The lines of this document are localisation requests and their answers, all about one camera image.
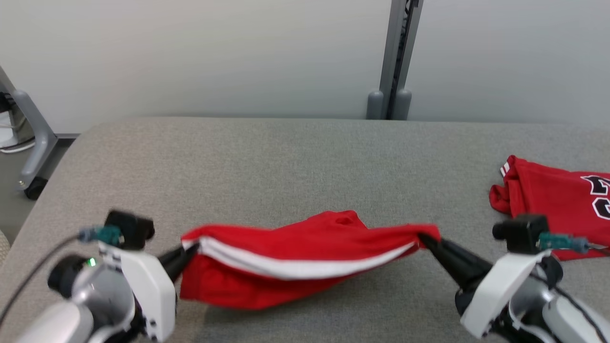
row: white stripe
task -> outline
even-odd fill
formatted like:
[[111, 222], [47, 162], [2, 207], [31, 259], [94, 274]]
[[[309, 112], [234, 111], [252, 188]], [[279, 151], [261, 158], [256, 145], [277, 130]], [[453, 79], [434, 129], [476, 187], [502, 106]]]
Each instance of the white stripe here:
[[[390, 250], [381, 255], [350, 261], [308, 261], [275, 259], [251, 251], [232, 247], [211, 237], [199, 238], [199, 253], [210, 256], [222, 264], [261, 276], [280, 280], [320, 280], [346, 276], [372, 269], [390, 262], [409, 249], [415, 242]], [[192, 241], [183, 241], [185, 248]]]

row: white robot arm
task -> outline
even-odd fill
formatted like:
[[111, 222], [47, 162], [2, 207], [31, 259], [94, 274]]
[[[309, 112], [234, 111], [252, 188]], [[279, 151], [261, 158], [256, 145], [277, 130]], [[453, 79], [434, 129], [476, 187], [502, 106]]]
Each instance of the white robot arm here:
[[460, 287], [455, 303], [466, 330], [513, 343], [607, 343], [610, 323], [557, 286], [561, 265], [551, 250], [540, 249], [546, 218], [524, 215], [497, 228], [494, 236], [510, 252], [494, 265], [449, 240], [420, 236]]
[[118, 343], [139, 334], [164, 342], [172, 334], [178, 300], [173, 283], [198, 247], [179, 246], [155, 257], [140, 250], [154, 234], [152, 222], [117, 211], [109, 218], [94, 234], [102, 237], [92, 239], [116, 246], [100, 241], [100, 260], [61, 259], [48, 285], [64, 301], [46, 309], [17, 343]]

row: red jersey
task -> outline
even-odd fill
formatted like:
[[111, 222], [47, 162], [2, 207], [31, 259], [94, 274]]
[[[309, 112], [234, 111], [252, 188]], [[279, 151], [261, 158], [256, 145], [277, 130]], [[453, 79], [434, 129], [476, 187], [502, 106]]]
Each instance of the red jersey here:
[[[547, 216], [555, 234], [587, 237], [591, 244], [610, 245], [610, 173], [567, 171], [510, 156], [500, 172], [504, 187], [489, 192], [491, 206], [515, 217], [521, 213]], [[561, 260], [601, 257], [556, 250]]]
[[262, 309], [323, 291], [420, 248], [434, 225], [368, 229], [354, 211], [324, 212], [275, 230], [205, 225], [185, 234], [199, 253], [182, 274], [180, 297]]

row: stand wheel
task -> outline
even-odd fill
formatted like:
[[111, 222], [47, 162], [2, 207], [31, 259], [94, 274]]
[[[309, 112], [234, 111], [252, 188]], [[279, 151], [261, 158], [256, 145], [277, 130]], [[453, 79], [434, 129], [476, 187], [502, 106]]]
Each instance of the stand wheel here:
[[47, 180], [45, 178], [41, 178], [39, 176], [36, 176], [32, 180], [32, 183], [30, 183], [30, 186], [28, 186], [28, 188], [24, 189], [23, 192], [26, 194], [26, 197], [28, 199], [30, 199], [30, 200], [38, 200], [38, 197], [42, 193], [42, 190], [45, 189], [46, 183], [48, 181], [49, 180]]

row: gray fabric surface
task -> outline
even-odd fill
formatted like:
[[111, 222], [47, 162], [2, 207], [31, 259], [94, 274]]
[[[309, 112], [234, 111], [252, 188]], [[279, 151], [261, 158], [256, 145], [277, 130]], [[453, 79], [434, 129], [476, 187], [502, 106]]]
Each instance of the gray fabric surface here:
[[[154, 219], [150, 253], [203, 223], [275, 227], [354, 209], [370, 226], [436, 223], [446, 238], [495, 260], [505, 247], [491, 227], [504, 216], [488, 194], [510, 154], [608, 172], [609, 151], [608, 131], [551, 125], [214, 118], [101, 125], [66, 153], [24, 224], [0, 270], [0, 304], [54, 242], [102, 223], [110, 208]], [[70, 250], [96, 255], [95, 246]], [[18, 300], [1, 342], [59, 299], [46, 288], [50, 265]], [[564, 287], [610, 317], [610, 260], [564, 268]], [[180, 301], [170, 341], [475, 342], [460, 326], [456, 288], [422, 251], [266, 311]]]
[[0, 265], [4, 263], [4, 259], [9, 254], [10, 244], [9, 240], [6, 239], [6, 236], [2, 231], [0, 231]]

